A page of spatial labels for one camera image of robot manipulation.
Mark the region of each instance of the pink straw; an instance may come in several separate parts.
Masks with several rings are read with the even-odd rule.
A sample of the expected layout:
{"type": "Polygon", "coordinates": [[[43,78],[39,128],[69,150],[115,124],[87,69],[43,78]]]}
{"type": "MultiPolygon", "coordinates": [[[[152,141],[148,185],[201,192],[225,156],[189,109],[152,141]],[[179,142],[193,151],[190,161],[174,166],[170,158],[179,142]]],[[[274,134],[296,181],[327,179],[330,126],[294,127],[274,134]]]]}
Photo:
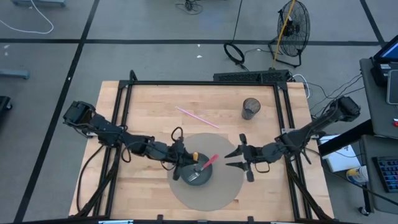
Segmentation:
{"type": "Polygon", "coordinates": [[[211,124],[210,122],[205,121],[204,119],[201,119],[201,118],[199,118],[198,116],[196,116],[196,115],[194,115],[194,114],[191,114],[191,113],[189,113],[188,111],[186,111],[186,110],[184,110],[184,109],[179,108],[178,106],[176,106],[176,108],[177,108],[178,110],[180,110],[180,111],[182,111],[182,112],[184,112],[184,113],[190,115],[190,116],[193,116],[193,117],[196,118],[196,119],[199,119],[200,121],[203,121],[203,122],[206,123],[206,124],[210,124],[210,125],[212,125],[212,126],[215,127],[215,128],[220,128],[220,127],[218,127],[218,126],[215,125],[215,124],[211,124]]]}

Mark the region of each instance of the white cable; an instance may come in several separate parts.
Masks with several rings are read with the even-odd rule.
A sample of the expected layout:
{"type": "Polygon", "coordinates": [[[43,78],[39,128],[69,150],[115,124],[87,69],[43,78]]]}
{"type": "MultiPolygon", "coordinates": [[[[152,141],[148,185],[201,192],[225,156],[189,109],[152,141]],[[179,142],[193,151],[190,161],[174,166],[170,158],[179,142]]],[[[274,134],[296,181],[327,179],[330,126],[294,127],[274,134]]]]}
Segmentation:
{"type": "Polygon", "coordinates": [[[304,78],[304,76],[301,75],[301,74],[295,74],[295,75],[293,76],[293,78],[296,77],[296,76],[300,76],[300,77],[304,80],[305,86],[307,87],[307,99],[309,99],[310,96],[311,96],[311,93],[310,93],[310,88],[309,88],[309,86],[308,86],[307,80],[306,80],[306,79],[304,78]]]}
{"type": "Polygon", "coordinates": [[[37,9],[37,7],[36,7],[35,3],[33,2],[33,0],[30,0],[30,1],[31,1],[31,3],[33,4],[33,6],[35,7],[36,11],[37,11],[40,15],[42,15],[42,17],[43,17],[47,22],[50,23],[51,29],[50,29],[49,31],[47,31],[47,32],[38,32],[38,31],[20,30],[20,29],[16,29],[16,28],[13,28],[13,27],[7,25],[7,24],[6,24],[5,22],[3,22],[2,20],[0,20],[0,22],[1,22],[2,24],[4,24],[6,27],[8,27],[8,28],[10,28],[10,29],[12,29],[12,30],[15,30],[15,31],[19,31],[19,32],[26,32],[26,33],[32,33],[32,34],[49,34],[49,33],[51,33],[51,31],[54,30],[54,25],[51,23],[51,21],[49,21],[49,19],[47,19],[47,18],[37,9]]]}

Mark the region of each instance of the fan stand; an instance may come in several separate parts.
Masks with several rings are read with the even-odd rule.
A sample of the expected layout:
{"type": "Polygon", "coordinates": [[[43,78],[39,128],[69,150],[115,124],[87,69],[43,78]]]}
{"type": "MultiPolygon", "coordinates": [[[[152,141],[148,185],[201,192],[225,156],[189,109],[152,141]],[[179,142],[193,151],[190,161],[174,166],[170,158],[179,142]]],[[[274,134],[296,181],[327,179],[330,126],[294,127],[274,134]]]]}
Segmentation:
{"type": "MultiPolygon", "coordinates": [[[[269,51],[270,51],[271,54],[272,54],[272,58],[275,58],[275,55],[274,55],[274,51],[272,50],[272,46],[271,46],[271,45],[272,45],[274,42],[276,42],[276,38],[275,38],[274,40],[272,40],[271,42],[268,43],[269,51]]],[[[302,53],[301,50],[297,50],[298,61],[299,61],[298,65],[294,65],[294,64],[292,64],[292,63],[288,63],[288,62],[285,62],[285,61],[282,61],[282,60],[279,60],[279,59],[277,59],[276,61],[277,61],[277,62],[280,62],[280,63],[284,63],[285,65],[290,65],[290,66],[292,66],[292,67],[294,67],[294,68],[297,68],[297,67],[301,66],[301,53],[302,53]]]]}

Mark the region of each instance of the utensil handle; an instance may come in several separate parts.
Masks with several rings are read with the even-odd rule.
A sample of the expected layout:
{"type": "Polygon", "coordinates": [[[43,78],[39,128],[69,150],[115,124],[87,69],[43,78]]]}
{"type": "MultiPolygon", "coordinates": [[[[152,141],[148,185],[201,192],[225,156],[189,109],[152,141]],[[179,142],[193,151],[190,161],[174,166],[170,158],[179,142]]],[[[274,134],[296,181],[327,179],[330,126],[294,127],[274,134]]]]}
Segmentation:
{"type": "Polygon", "coordinates": [[[205,163],[205,165],[203,165],[201,170],[206,169],[206,167],[210,166],[210,164],[214,163],[214,161],[216,161],[217,159],[218,159],[218,154],[215,154],[209,161],[205,163]]]}

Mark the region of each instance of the keyboard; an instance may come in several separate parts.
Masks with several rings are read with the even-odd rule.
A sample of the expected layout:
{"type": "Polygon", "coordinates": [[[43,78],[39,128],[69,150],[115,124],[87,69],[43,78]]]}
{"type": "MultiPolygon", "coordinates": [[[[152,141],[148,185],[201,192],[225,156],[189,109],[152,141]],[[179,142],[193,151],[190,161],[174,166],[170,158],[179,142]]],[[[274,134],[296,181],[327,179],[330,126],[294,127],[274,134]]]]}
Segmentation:
{"type": "Polygon", "coordinates": [[[290,74],[288,70],[216,73],[213,75],[213,80],[219,82],[275,83],[286,82],[289,78],[290,74]]]}
{"type": "Polygon", "coordinates": [[[398,157],[373,157],[381,183],[387,193],[398,192],[398,157]]]}

